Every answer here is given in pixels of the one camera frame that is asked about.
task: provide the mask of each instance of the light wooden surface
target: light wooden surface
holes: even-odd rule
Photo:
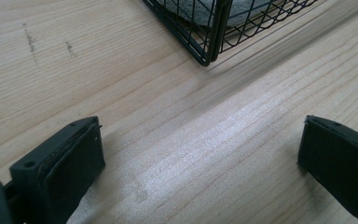
[[[208,68],[141,0],[0,0],[0,180],[65,124],[103,125],[70,223],[358,223],[296,165],[308,114],[358,131],[358,0]]]

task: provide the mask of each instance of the wood grain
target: wood grain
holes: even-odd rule
[[[103,125],[70,223],[358,223],[296,165],[308,114],[358,131],[358,1],[204,68],[140,0],[0,0],[0,180],[65,124]]]

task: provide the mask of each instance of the dark mark on wood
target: dark mark on wood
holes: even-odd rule
[[[27,37],[28,46],[30,47],[30,52],[32,53],[32,55],[34,57],[34,62],[37,64],[37,59],[36,59],[36,55],[35,55],[36,48],[34,46],[36,39],[33,36],[31,36],[30,32],[28,32],[28,30],[26,29],[26,25],[27,25],[27,23],[22,24],[22,26],[24,27],[25,35]]]
[[[66,49],[68,50],[68,52],[71,54],[71,58],[76,57],[76,55],[74,54],[73,51],[73,47],[72,45],[69,43],[69,41],[65,41],[66,44]]]

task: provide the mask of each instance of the black metal wire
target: black metal wire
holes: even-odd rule
[[[213,62],[218,53],[234,48],[318,0],[270,0],[258,6],[254,0],[250,9],[230,15],[232,1],[213,0],[206,6],[202,0],[144,0],[203,66]],[[191,13],[184,8],[184,2],[192,4]],[[202,10],[208,13],[206,24],[195,20]],[[243,23],[227,25],[243,15],[247,15]]]

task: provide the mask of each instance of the wire mesh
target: wire mesh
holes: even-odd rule
[[[144,0],[203,66],[316,1]]]

